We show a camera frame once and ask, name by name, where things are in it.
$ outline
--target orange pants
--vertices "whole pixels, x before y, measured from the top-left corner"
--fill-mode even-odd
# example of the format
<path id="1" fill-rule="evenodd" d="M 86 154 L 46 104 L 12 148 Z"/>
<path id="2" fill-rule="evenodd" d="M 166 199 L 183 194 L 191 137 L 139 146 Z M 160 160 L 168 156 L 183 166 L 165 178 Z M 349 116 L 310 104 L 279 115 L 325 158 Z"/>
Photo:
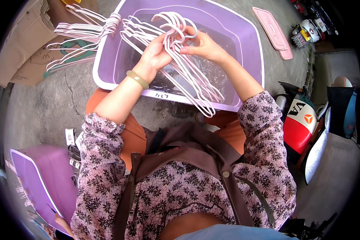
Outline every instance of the orange pants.
<path id="1" fill-rule="evenodd" d="M 96 89 L 92 97 L 87 102 L 86 114 L 92 113 L 96 106 L 110 91 L 101 88 Z M 237 113 L 229 111 L 218 111 L 212 118 L 204 118 L 208 124 L 215 125 L 220 129 L 215 132 L 219 137 L 227 141 L 239 154 L 244 154 L 245 133 L 237 119 Z M 120 158 L 125 162 L 127 169 L 131 170 L 131 153 L 145 153 L 147 138 L 143 127 L 136 121 L 130 113 L 124 122 L 125 130 L 121 133 L 124 145 L 121 149 Z"/>

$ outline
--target shirt sleeve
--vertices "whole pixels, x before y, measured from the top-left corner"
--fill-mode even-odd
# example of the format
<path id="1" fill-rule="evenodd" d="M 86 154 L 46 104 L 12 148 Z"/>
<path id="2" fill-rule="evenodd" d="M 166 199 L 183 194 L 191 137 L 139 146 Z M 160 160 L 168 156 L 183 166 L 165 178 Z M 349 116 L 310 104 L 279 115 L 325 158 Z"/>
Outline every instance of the shirt sleeve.
<path id="1" fill-rule="evenodd" d="M 120 159 L 124 124 L 91 113 L 82 125 L 81 168 L 71 228 L 76 239 L 112 239 L 113 221 L 126 186 Z"/>
<path id="2" fill-rule="evenodd" d="M 264 207 L 253 190 L 239 183 L 256 227 L 279 229 L 296 206 L 296 183 L 287 166 L 281 116 L 280 108 L 267 91 L 247 99 L 238 111 L 246 135 L 245 162 L 236 164 L 233 171 L 256 185 L 276 219 L 273 225 L 268 225 Z"/>

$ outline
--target brown apron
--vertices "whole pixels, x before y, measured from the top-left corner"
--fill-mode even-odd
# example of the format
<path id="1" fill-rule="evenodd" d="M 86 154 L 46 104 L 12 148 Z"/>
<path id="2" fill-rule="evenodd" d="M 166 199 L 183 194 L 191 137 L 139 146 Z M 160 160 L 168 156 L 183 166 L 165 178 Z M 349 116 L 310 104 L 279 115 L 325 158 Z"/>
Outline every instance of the brown apron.
<path id="1" fill-rule="evenodd" d="M 236 178 L 247 183 L 258 195 L 268 214 L 269 223 L 274 222 L 273 212 L 260 191 L 249 180 L 232 174 L 231 166 L 240 162 L 240 154 L 224 139 L 193 122 L 151 132 L 147 135 L 146 155 L 132 153 L 132 170 L 120 199 L 114 221 L 113 239 L 124 239 L 129 211 L 134 202 L 136 185 L 156 169 L 171 161 L 186 162 L 221 180 L 231 203 L 236 223 L 253 226 L 250 212 L 236 183 Z"/>

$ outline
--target purple plastic tub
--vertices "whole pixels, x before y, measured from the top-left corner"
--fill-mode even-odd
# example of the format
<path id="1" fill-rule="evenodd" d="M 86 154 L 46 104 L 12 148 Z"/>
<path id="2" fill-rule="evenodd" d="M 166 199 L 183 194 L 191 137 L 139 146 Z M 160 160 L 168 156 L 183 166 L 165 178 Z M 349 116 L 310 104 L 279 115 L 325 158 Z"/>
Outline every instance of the purple plastic tub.
<path id="1" fill-rule="evenodd" d="M 160 26 L 164 20 L 152 23 L 154 14 L 163 11 L 174 11 L 183 17 L 191 19 L 200 31 L 206 32 L 223 47 L 264 87 L 263 51 L 259 33 L 248 19 L 240 14 L 209 0 L 122 0 L 115 13 L 122 18 L 133 15 L 142 22 Z M 106 90 L 113 90 L 125 78 L 125 73 L 131 70 L 139 61 L 140 54 L 125 43 L 120 37 L 122 27 L 119 26 L 114 36 L 103 37 L 93 67 L 93 78 L 96 84 Z M 237 112 L 242 102 L 222 69 L 199 57 L 194 58 L 198 67 L 207 78 L 225 96 L 223 103 L 212 103 L 216 109 Z M 178 76 L 170 66 L 164 68 L 186 89 L 190 85 Z M 192 104 L 175 86 L 159 73 L 142 95 L 153 98 Z"/>
<path id="2" fill-rule="evenodd" d="M 53 208 L 68 224 L 76 209 L 77 189 L 71 180 L 74 173 L 65 147 L 38 145 L 10 150 L 21 186 L 27 190 L 33 208 L 49 225 L 67 234 L 55 222 Z"/>

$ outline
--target yellow license plate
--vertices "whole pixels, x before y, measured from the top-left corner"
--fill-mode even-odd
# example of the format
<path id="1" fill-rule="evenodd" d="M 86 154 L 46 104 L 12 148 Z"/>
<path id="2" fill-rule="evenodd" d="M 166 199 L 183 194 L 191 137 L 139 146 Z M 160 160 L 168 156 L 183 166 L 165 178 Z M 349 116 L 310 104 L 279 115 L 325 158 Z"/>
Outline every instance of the yellow license plate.
<path id="1" fill-rule="evenodd" d="M 311 40 L 311 38 L 308 36 L 307 32 L 306 32 L 304 29 L 302 29 L 302 30 L 300 31 L 300 33 L 301 33 L 301 35 L 304 37 L 304 39 L 305 39 L 306 41 Z"/>

